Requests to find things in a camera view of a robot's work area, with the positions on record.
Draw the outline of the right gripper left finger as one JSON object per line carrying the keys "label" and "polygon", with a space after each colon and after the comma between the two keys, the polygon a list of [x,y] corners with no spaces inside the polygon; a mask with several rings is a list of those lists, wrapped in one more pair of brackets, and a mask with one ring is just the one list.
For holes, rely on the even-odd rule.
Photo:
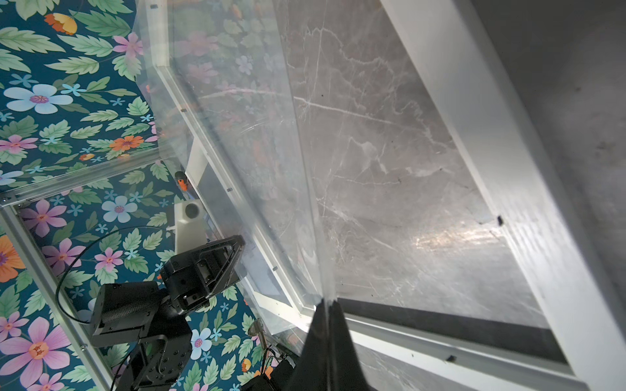
{"label": "right gripper left finger", "polygon": [[329,390],[329,319],[324,300],[316,306],[303,352],[286,390]]}

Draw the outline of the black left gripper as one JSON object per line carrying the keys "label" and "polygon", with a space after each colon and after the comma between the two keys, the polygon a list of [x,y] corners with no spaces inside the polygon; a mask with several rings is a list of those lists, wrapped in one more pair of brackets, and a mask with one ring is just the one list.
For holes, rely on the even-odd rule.
{"label": "black left gripper", "polygon": [[236,272],[246,242],[231,236],[172,257],[161,268],[161,279],[172,311],[186,315],[208,305],[210,298],[241,279]]}

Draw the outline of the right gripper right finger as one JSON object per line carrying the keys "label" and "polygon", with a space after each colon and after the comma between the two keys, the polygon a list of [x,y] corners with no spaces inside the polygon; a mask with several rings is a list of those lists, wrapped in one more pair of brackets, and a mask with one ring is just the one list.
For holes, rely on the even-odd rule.
{"label": "right gripper right finger", "polygon": [[329,337],[330,390],[370,390],[350,337],[345,315],[337,301],[329,306]]}

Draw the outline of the clear acrylic sheet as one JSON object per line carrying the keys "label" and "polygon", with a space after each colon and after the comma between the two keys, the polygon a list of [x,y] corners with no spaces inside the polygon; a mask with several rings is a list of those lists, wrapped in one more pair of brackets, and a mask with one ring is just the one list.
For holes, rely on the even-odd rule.
{"label": "clear acrylic sheet", "polygon": [[241,289],[271,334],[334,294],[270,1],[140,1],[138,83],[217,238],[246,241]]}

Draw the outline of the white picture frame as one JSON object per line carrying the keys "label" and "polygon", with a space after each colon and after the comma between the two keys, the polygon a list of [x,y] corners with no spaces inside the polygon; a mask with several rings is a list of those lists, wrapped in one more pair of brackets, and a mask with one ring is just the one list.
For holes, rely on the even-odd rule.
{"label": "white picture frame", "polygon": [[624,389],[624,2],[270,2],[373,388]]}

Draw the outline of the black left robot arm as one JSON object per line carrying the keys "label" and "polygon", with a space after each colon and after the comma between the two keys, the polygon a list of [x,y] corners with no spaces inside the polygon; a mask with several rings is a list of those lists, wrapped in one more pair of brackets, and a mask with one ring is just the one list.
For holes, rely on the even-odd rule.
{"label": "black left robot arm", "polygon": [[134,344],[119,390],[168,390],[192,358],[187,315],[237,282],[236,264],[246,243],[231,236],[174,255],[161,283],[107,283],[91,316],[95,347]]}

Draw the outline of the orange handled screwdriver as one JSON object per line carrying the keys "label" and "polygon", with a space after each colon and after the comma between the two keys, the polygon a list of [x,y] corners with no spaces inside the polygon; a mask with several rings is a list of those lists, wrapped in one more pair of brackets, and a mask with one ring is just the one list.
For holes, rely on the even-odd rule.
{"label": "orange handled screwdriver", "polygon": [[187,178],[187,175],[183,171],[175,172],[174,179],[176,180],[177,185],[182,192],[189,191],[189,187],[190,187],[189,180]]}

